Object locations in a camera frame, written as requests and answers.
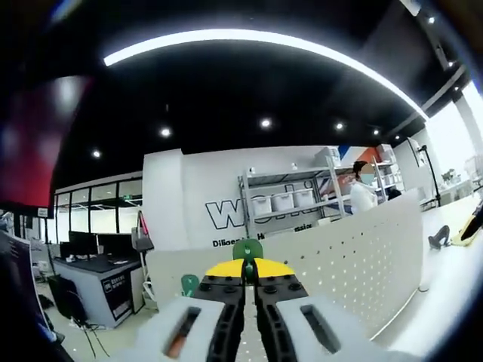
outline white storage box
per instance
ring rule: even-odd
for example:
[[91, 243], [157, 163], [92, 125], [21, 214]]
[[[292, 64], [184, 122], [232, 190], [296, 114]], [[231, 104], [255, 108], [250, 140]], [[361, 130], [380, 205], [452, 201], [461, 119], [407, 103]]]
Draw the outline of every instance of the white storage box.
[[274, 211], [285, 211], [294, 208], [294, 193], [283, 192], [272, 196], [272, 206]]
[[381, 143], [378, 147], [377, 147], [377, 151], [379, 153], [382, 153], [382, 152], [385, 152], [385, 151], [392, 151], [392, 147], [391, 145], [388, 145], [386, 143]]
[[295, 207], [305, 207], [314, 204], [313, 189], [298, 190], [294, 192]]
[[313, 227], [316, 227], [316, 226], [324, 226], [324, 225], [328, 225], [331, 223], [331, 218], [330, 217], [325, 217], [324, 219], [318, 219], [317, 221], [313, 222], [312, 223], [312, 226]]
[[327, 167], [327, 157], [332, 160], [335, 167], [340, 166], [340, 153], [336, 146], [325, 146], [320, 152], [314, 156], [313, 166], [314, 167]]
[[395, 164], [397, 162], [397, 160], [395, 159], [394, 151], [392, 150], [381, 152], [379, 156], [381, 157], [383, 162], [388, 162], [390, 164]]
[[251, 199], [251, 203], [254, 206], [255, 216], [265, 215], [272, 212], [272, 204], [270, 202], [270, 196], [257, 196]]

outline white coat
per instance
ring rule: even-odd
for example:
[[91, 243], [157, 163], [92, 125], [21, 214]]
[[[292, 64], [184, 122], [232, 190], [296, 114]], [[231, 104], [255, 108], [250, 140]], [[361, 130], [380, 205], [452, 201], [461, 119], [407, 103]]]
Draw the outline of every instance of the white coat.
[[354, 181], [351, 183], [350, 202], [352, 214], [362, 213], [377, 206], [376, 189]]

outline yellow object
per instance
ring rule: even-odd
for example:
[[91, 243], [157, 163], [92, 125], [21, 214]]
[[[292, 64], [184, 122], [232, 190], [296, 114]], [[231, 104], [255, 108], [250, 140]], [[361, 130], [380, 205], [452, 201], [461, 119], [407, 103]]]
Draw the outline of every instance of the yellow object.
[[473, 240], [475, 240], [476, 235], [479, 233], [479, 230], [477, 230], [476, 233], [473, 234], [472, 236], [470, 236], [469, 238], [466, 238], [465, 240], [461, 240], [463, 233], [466, 231], [469, 224], [471, 223], [471, 221], [473, 221], [474, 218], [475, 218], [475, 216], [471, 215], [471, 217], [468, 219], [465, 226], [460, 230], [458, 235], [453, 236], [451, 238], [451, 245], [454, 245], [456, 247], [467, 247], [473, 242]]
[[274, 262], [268, 259], [255, 258], [257, 265], [258, 277], [281, 277], [282, 275], [293, 275], [295, 271], [281, 262]]
[[230, 262], [221, 262], [209, 269], [205, 274], [214, 277], [232, 277], [241, 278], [243, 269], [243, 259], [232, 260]]

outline face mask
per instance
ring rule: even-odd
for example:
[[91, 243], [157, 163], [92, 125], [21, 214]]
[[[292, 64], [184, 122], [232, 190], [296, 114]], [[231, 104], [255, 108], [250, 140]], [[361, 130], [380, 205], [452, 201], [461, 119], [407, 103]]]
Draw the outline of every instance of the face mask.
[[362, 173], [361, 174], [361, 182], [365, 185], [370, 185], [374, 181], [374, 174], [373, 173]]

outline black ceiling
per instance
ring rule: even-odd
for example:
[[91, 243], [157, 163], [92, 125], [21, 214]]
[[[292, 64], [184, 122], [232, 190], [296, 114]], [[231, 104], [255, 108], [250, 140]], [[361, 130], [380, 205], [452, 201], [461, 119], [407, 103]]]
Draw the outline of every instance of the black ceiling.
[[[141, 170], [144, 154], [173, 148], [376, 145], [374, 127], [383, 133], [414, 112], [361, 73], [276, 44], [203, 41], [109, 68], [102, 62], [141, 40], [212, 28], [326, 45], [375, 69], [420, 105], [454, 72], [443, 70], [418, 19], [398, 0], [84, 0], [45, 30], [23, 65], [28, 85], [74, 74], [95, 79], [60, 156], [57, 188]], [[270, 131], [260, 129], [262, 117], [273, 120]], [[334, 130], [337, 121], [346, 125], [343, 132]], [[172, 137], [159, 136], [163, 126]], [[101, 159], [91, 157], [93, 148]]]

